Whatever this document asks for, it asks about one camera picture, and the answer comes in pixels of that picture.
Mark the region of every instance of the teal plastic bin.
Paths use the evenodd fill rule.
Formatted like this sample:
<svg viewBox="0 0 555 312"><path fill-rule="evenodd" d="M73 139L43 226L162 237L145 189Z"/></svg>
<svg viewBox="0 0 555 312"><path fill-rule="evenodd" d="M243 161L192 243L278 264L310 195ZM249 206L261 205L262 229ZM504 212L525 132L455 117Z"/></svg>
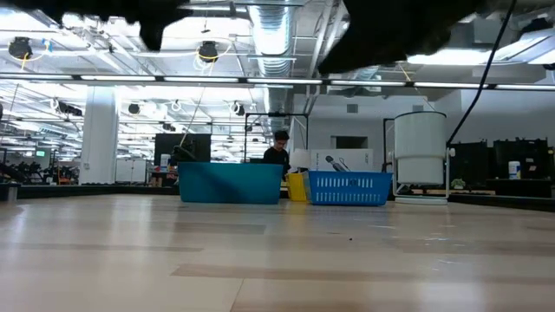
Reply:
<svg viewBox="0 0 555 312"><path fill-rule="evenodd" d="M283 167L266 164L178 164L181 200L188 203L279 202Z"/></svg>

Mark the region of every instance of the white box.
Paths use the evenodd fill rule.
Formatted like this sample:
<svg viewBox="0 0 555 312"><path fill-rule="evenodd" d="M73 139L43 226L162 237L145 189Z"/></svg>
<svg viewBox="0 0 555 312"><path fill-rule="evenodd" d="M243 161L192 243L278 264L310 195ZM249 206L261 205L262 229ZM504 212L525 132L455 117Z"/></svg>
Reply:
<svg viewBox="0 0 555 312"><path fill-rule="evenodd" d="M311 170L314 171L374 171L372 149L330 149L310 151Z"/></svg>

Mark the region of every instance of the black cable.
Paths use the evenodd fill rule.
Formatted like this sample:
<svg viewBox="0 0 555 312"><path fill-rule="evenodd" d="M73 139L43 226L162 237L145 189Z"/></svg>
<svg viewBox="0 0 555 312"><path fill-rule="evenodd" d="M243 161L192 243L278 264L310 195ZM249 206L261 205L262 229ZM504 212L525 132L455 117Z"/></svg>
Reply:
<svg viewBox="0 0 555 312"><path fill-rule="evenodd" d="M455 135L457 135L460 128L467 120L468 115L470 114L470 112L472 112L472 110L476 106L476 103L478 103L478 100L480 99L480 95L482 94L482 91L484 90L484 85L486 84L487 74L489 73L490 67L492 67L493 58L495 58L495 52L500 46L501 39L505 34L506 26L509 24L509 19L511 19L511 15L513 14L514 7L516 6L516 4L517 4L517 0L511 1L511 6L509 7L509 10L506 13L505 21L503 21L503 24L501 25L501 29L499 30L499 34L497 35L497 40L495 40L495 44L493 45L492 53L489 55L489 60L487 60L487 65L486 65L486 68L484 69L484 74L482 75L480 86L478 87L478 92L476 92L476 96L474 97L472 104L470 104L470 107L467 109L467 112L464 114L464 116L462 116L462 119L460 120L459 124L454 129L453 134L451 134L451 137L447 141L448 146L451 145L451 142L453 142Z"/></svg>

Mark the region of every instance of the white pillar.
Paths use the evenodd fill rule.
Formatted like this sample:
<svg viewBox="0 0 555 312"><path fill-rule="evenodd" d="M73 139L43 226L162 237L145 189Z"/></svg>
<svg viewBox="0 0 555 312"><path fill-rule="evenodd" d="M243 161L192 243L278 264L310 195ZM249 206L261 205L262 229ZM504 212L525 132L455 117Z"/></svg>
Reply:
<svg viewBox="0 0 555 312"><path fill-rule="evenodd" d="M115 181L120 103L112 87L88 87L79 183Z"/></svg>

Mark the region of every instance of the ventilation duct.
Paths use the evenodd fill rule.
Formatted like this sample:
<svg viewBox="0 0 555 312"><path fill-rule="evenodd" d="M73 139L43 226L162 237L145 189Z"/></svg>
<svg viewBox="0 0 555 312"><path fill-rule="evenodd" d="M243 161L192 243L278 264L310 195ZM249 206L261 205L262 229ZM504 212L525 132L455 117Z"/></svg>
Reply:
<svg viewBox="0 0 555 312"><path fill-rule="evenodd" d="M292 26L295 10L279 5L251 6L249 13L253 23L252 35L259 55L285 56L291 52ZM258 58L258 67L263 77L288 77L291 60ZM292 107L293 93L288 88L266 88L264 107L266 113L288 113ZM283 120L270 119L271 130L283 126Z"/></svg>

